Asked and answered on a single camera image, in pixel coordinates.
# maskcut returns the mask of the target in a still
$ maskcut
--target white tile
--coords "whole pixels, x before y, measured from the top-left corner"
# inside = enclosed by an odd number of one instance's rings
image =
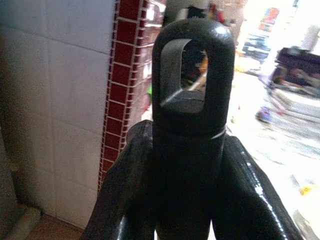
[[[47,0],[46,9],[52,38],[109,53],[114,0]]]
[[[37,113],[4,110],[1,124],[6,150],[13,162],[53,173],[50,118]]]
[[[91,189],[98,185],[101,135],[53,120],[55,173]]]
[[[3,48],[3,105],[50,115],[50,86],[47,39],[3,27],[0,48]]]
[[[45,35],[45,4],[45,0],[1,0],[0,23]]]
[[[55,177],[56,215],[80,228],[85,228],[94,209],[97,191]]]
[[[52,116],[100,134],[109,57],[53,40],[49,55]]]
[[[19,171],[17,195],[50,215],[56,215],[55,181],[53,173],[35,167]]]

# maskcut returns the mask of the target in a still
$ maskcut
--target black metal object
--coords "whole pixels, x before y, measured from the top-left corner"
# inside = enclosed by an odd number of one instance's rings
[[[180,87],[191,39],[208,56],[205,94]],[[82,240],[152,240],[155,229],[161,240],[205,240],[211,220],[218,240],[302,240],[263,171],[236,138],[225,139],[233,64],[219,23],[165,28],[153,49],[154,122],[129,131]]]

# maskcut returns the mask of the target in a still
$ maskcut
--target floor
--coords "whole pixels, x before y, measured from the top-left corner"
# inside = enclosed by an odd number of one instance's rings
[[[43,215],[26,240],[78,240],[83,233],[81,228]]]

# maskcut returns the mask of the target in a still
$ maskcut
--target tile floor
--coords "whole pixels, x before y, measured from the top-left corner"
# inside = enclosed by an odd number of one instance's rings
[[[78,240],[82,233],[81,228],[55,217],[43,215],[26,240]]]

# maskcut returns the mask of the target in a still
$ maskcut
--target black handle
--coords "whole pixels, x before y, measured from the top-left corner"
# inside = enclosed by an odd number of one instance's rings
[[[205,94],[181,89],[181,58],[191,40],[208,57]],[[223,25],[186,19],[168,25],[152,54],[153,120],[157,126],[184,136],[216,135],[225,124],[233,79],[235,45]]]

